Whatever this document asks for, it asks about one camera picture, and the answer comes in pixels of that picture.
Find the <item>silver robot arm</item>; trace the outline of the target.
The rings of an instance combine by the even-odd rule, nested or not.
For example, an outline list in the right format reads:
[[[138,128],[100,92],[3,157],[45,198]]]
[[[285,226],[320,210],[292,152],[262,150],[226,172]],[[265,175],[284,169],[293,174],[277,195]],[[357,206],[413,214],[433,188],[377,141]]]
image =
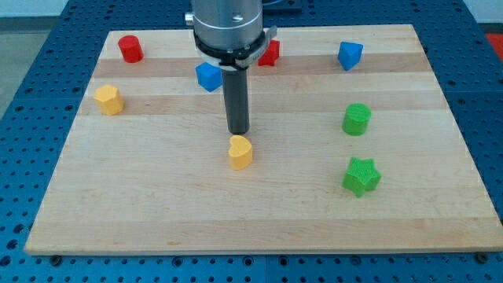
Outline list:
[[[238,50],[263,32],[261,0],[192,0],[193,30],[206,46]]]

